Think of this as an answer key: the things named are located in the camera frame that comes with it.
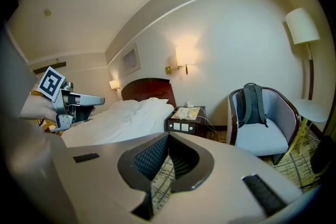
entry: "lampshade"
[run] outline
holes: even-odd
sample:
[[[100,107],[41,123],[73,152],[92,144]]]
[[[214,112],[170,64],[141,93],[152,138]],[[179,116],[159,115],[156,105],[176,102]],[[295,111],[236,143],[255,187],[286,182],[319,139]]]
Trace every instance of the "lampshade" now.
[[[177,64],[179,66],[193,65],[195,63],[194,48],[191,45],[181,45],[175,48]]]
[[[111,89],[119,88],[119,86],[120,86],[119,80],[111,80],[110,81],[110,86],[111,86]]]
[[[286,15],[285,20],[292,35],[294,44],[320,39],[320,35],[314,21],[304,8],[294,9]]]

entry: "chair cushion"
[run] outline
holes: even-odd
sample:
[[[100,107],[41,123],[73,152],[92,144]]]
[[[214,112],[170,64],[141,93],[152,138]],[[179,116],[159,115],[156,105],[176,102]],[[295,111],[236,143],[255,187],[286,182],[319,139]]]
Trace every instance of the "chair cushion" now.
[[[284,153],[288,143],[279,127],[267,119],[268,128],[261,123],[245,124],[238,129],[236,146],[255,156]]]

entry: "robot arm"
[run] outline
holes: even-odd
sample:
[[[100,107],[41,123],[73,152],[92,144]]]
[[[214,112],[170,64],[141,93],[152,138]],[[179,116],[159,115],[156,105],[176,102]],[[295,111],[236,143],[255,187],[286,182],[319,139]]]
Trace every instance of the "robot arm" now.
[[[53,132],[64,131],[75,122],[88,119],[95,105],[105,103],[104,97],[73,93],[74,85],[65,77],[49,67],[37,89],[50,98],[57,113],[57,128]]]

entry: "round side table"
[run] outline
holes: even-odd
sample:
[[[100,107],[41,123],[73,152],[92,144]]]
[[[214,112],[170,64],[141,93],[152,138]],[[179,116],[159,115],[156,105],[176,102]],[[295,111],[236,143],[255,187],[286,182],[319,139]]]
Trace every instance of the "round side table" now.
[[[311,100],[307,99],[298,99],[293,102],[293,105],[298,110],[299,114],[302,116],[302,120],[300,120],[300,128],[299,131],[292,142],[290,148],[286,152],[286,155],[292,151],[294,146],[301,140],[300,144],[300,155],[302,154],[302,138],[304,138],[307,134],[307,130],[310,127],[307,126],[308,121],[316,122],[316,123],[323,123],[326,122],[328,119],[328,115],[325,113],[323,109],[321,109],[316,103]]]

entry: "armchair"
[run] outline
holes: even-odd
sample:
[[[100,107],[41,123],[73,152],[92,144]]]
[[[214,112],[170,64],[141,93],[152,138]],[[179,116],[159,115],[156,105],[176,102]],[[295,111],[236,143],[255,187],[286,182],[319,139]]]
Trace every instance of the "armchair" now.
[[[235,90],[228,99],[228,123],[226,143],[245,149],[255,156],[273,156],[277,165],[299,130],[300,116],[296,108],[280,92],[262,88],[264,110],[267,114],[266,128],[261,123],[245,124],[238,128],[238,118],[243,109],[240,90]]]

